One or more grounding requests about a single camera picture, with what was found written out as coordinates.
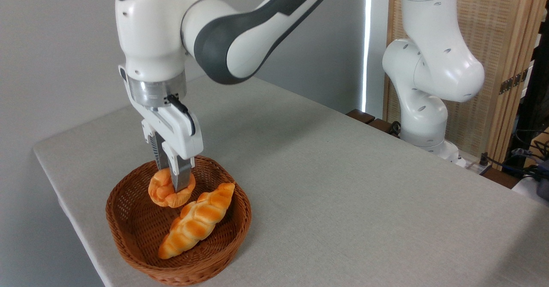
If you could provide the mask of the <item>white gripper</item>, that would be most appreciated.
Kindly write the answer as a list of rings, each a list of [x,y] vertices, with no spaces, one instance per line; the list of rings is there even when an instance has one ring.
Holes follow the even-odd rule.
[[[136,102],[131,105],[144,118],[143,134],[152,148],[157,169],[169,168],[176,192],[188,187],[194,156],[204,150],[197,117],[190,111],[181,112],[174,104],[159,107],[157,111]]]

